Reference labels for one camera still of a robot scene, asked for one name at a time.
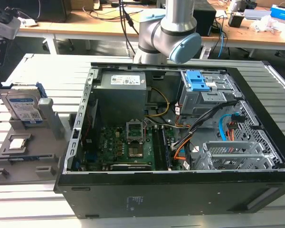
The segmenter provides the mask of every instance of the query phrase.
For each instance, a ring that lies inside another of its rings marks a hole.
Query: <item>cable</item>
[[[174,127],[174,128],[183,128],[183,127],[177,127],[177,126],[174,126],[174,125],[171,125],[171,124],[165,124],[165,123],[159,123],[149,117],[146,117],[146,119],[148,119],[150,122],[152,122],[153,124],[158,124],[158,125],[162,125],[162,126],[168,126],[168,127]]]
[[[223,37],[223,26],[224,26],[224,17],[223,17],[223,22],[222,22],[222,25],[220,27],[220,35],[222,37],[222,42],[221,42],[221,46],[220,46],[220,51],[219,51],[219,54],[218,54],[218,58],[220,57],[221,53],[222,53],[222,50],[223,50],[223,43],[224,43],[224,37]]]
[[[103,14],[100,14],[100,13],[97,13],[96,10],[91,10],[89,13],[85,10],[85,6],[82,7],[82,10],[83,12],[88,15],[89,17],[93,18],[93,19],[96,19],[96,20],[101,20],[101,21],[106,21],[106,22],[119,22],[120,21],[120,16],[117,16],[117,17],[113,17],[113,18],[100,18],[100,17],[96,17],[94,15],[92,15],[92,12],[96,13],[97,15],[105,15],[107,13],[103,13]],[[129,15],[134,15],[134,14],[137,14],[141,11],[138,11],[138,12],[133,12],[133,13],[129,13]]]
[[[182,158],[182,157],[177,157],[177,155],[179,154],[181,148],[182,148],[190,139],[191,139],[191,137],[188,138],[188,139],[177,149],[177,151],[176,151],[176,153],[175,153],[175,155],[174,155],[174,157],[173,157],[174,159],[185,159],[185,158]]]
[[[127,34],[127,30],[126,30],[126,25],[125,25],[125,18],[124,18],[124,12],[125,11],[123,11],[123,26],[124,26],[124,32]],[[125,48],[126,48],[126,52],[127,52],[127,54],[128,54],[128,56],[130,57],[130,51],[128,51],[129,50],[129,47],[128,47],[128,41],[127,41],[127,39],[125,40]]]
[[[177,127],[183,127],[184,125],[181,125],[178,123],[178,119],[180,118],[180,115],[178,115],[176,118],[175,118],[175,126]]]
[[[38,13],[37,19],[40,17],[40,14],[41,14],[41,3],[40,3],[40,0],[38,0],[38,2],[39,2],[39,13]]]
[[[216,18],[221,18],[221,17],[223,17],[222,25],[221,25],[221,24],[217,21],[217,19],[216,19]],[[214,50],[215,50],[215,48],[217,47],[219,41],[221,40],[221,38],[223,38],[222,33],[225,35],[226,40],[227,40],[227,41],[225,42],[224,49],[226,48],[226,45],[227,45],[227,43],[228,43],[228,36],[227,36],[227,33],[223,31],[223,25],[224,25],[224,20],[225,20],[225,18],[224,18],[223,15],[221,15],[221,16],[219,16],[219,17],[216,17],[216,18],[215,18],[215,20],[214,20],[214,23],[215,23],[215,24],[213,24],[212,27],[213,27],[214,29],[219,29],[220,36],[218,36],[218,41],[216,42],[214,48],[210,51],[210,54],[209,54],[209,55],[211,55],[211,54],[214,52]]]
[[[166,103],[167,103],[167,107],[166,107],[166,110],[165,110],[163,113],[153,114],[153,115],[145,115],[145,116],[146,116],[146,117],[158,117],[158,116],[165,115],[165,114],[168,112],[168,110],[169,110],[169,105],[170,105],[170,103],[169,103],[168,99],[166,98],[166,96],[165,96],[161,91],[159,91],[157,88],[151,87],[151,90],[152,90],[152,89],[154,89],[155,91],[157,91],[157,92],[165,99],[165,101],[166,101]]]
[[[129,41],[129,39],[128,39],[127,33],[125,32],[125,28],[124,28],[124,25],[123,25],[123,20],[122,20],[122,7],[121,7],[122,0],[118,0],[118,1],[119,1],[120,23],[121,23],[121,25],[122,25],[123,34],[124,34],[124,36],[125,36],[126,42],[128,42],[130,48],[132,49],[132,52],[133,52],[134,54],[136,54],[135,51],[134,51],[134,48],[132,47],[132,44],[130,43],[130,41]]]
[[[225,136],[225,133],[224,133],[224,130],[223,130],[223,120],[226,116],[231,116],[231,114],[225,114],[225,115],[222,115],[222,117],[219,119],[219,122],[218,122],[218,129],[219,129],[219,133],[220,133],[220,136],[222,137],[222,140],[223,141],[226,141],[226,136]]]
[[[230,134],[229,134],[229,129],[227,130],[227,135],[228,135],[229,141],[231,141]]]
[[[127,21],[128,21],[129,26],[134,29],[134,31],[136,32],[137,35],[139,35],[138,31],[137,31],[137,30],[135,29],[135,27],[134,27],[134,23],[133,23],[133,21],[132,21],[132,18],[131,18],[130,15],[125,11],[124,5],[122,5],[122,7],[123,7],[123,13],[124,13],[124,15],[125,15],[125,18],[126,18]]]
[[[234,101],[228,101],[226,103],[220,103],[214,106],[213,108],[209,109],[207,112],[205,112],[203,115],[201,115],[188,129],[187,135],[183,137],[182,139],[178,140],[174,147],[177,147],[177,145],[181,144],[183,141],[187,140],[189,137],[192,137],[193,133],[197,130],[198,127],[202,126],[205,121],[207,121],[209,118],[211,118],[218,110],[224,107],[228,106],[234,106],[238,103],[237,100]]]

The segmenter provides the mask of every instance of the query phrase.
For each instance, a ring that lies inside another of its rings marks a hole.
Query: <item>power supply label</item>
[[[28,124],[42,122],[40,112],[34,107],[35,102],[32,98],[11,98],[9,102],[21,121]]]
[[[140,85],[139,75],[113,75],[111,85]]]

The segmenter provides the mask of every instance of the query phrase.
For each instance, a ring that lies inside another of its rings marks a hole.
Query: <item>blue box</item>
[[[271,16],[273,18],[279,18],[285,20],[285,8],[279,7],[277,5],[272,5],[271,9]]]

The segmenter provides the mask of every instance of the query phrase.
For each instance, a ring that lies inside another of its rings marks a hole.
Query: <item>yellow wire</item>
[[[168,112],[168,110],[169,110],[169,105],[170,105],[170,103],[169,103],[168,99],[166,98],[166,96],[165,96],[161,91],[159,91],[159,90],[156,89],[156,88],[151,87],[151,90],[152,90],[152,89],[156,90],[160,95],[162,95],[162,97],[166,100],[167,107],[166,107],[166,110],[165,110],[164,112],[162,112],[162,113],[153,114],[153,115],[145,115],[145,116],[146,116],[146,117],[158,117],[158,116],[165,115],[165,114]]]

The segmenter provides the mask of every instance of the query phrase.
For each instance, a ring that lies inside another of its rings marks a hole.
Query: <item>aluminum extrusion table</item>
[[[91,62],[129,63],[127,57],[64,56],[26,54],[9,77],[11,82],[43,84],[54,100],[54,111],[68,116],[78,105]],[[285,134],[285,80],[259,61],[199,60],[189,64],[236,67]],[[10,128],[10,114],[0,100],[0,146]],[[78,220],[54,183],[0,186],[0,227],[284,227],[285,195],[255,214],[203,215],[152,218]]]

